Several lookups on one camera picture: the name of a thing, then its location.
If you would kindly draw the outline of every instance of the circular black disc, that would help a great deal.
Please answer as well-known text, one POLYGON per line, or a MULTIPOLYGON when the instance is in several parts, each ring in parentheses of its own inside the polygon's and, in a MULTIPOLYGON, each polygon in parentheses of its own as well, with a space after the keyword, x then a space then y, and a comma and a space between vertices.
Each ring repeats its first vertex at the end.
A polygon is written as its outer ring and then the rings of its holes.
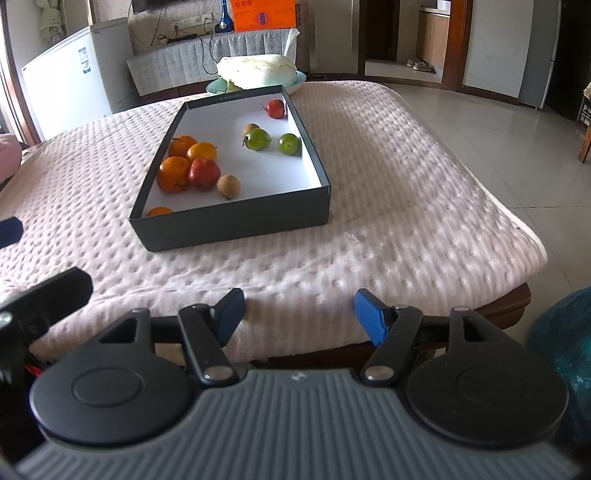
POLYGON ((130 355, 123 347, 63 359, 39 377, 30 403, 50 435, 77 445, 129 445, 183 416, 193 399, 186 374, 153 353, 130 355))
POLYGON ((418 418, 443 436, 494 448, 548 438, 568 401, 549 366, 494 343, 473 343, 460 355, 422 364, 411 373, 406 396, 418 418))

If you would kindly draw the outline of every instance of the mini fridge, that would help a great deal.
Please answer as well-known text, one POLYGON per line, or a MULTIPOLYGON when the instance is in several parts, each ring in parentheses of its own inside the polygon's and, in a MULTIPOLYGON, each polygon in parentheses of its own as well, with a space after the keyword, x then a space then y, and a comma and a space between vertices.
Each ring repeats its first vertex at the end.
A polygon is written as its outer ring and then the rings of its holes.
POLYGON ((127 19, 84 28, 22 68, 24 90, 42 140, 137 106, 127 60, 127 19))
POLYGON ((535 0, 530 46, 519 101, 543 108, 554 72, 560 33, 561 0, 535 0))

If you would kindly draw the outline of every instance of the power strip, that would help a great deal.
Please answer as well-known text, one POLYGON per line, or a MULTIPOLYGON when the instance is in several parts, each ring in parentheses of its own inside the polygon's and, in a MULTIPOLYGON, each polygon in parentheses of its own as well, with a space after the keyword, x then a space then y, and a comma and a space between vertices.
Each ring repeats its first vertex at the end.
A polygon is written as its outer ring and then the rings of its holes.
POLYGON ((174 31, 177 31, 185 30, 186 28, 191 27, 202 27, 203 25, 207 25, 209 23, 213 23, 213 13, 195 15, 194 17, 190 18, 183 18, 181 20, 173 22, 171 26, 174 31))

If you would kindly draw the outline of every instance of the tiled floor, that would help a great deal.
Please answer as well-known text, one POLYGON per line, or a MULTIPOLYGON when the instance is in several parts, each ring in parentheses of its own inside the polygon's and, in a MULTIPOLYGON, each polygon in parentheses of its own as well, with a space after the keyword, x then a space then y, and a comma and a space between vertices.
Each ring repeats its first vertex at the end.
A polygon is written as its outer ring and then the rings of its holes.
POLYGON ((394 63, 391 61, 368 60, 365 62, 365 74, 375 77, 388 77, 394 79, 423 80, 425 82, 441 83, 442 70, 436 73, 418 72, 406 63, 394 63))
POLYGON ((548 251, 548 266, 528 280, 532 302, 508 330, 526 340, 555 302, 591 285, 591 160, 577 161, 583 133, 551 112, 461 93, 389 85, 548 251))

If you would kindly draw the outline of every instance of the orange box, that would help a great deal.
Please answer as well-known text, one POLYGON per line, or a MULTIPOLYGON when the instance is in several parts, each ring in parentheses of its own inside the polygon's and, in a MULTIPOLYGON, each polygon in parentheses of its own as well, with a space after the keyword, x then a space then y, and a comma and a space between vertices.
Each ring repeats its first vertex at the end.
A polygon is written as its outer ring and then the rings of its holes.
POLYGON ((237 32, 296 26, 294 0, 229 0, 237 32))

